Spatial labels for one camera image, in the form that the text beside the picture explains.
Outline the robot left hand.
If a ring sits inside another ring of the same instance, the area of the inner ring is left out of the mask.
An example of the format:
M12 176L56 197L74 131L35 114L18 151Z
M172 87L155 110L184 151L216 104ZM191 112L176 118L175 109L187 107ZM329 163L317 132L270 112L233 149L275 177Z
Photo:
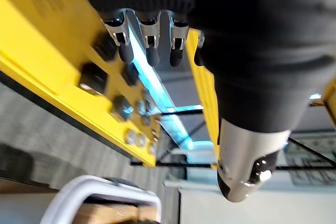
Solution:
M271 176L279 151L311 94L335 74L335 0L88 0L115 44L125 47L125 13L139 22L148 64L159 63L160 14L170 16L170 64L189 29L194 61L214 76L217 181L231 202Z

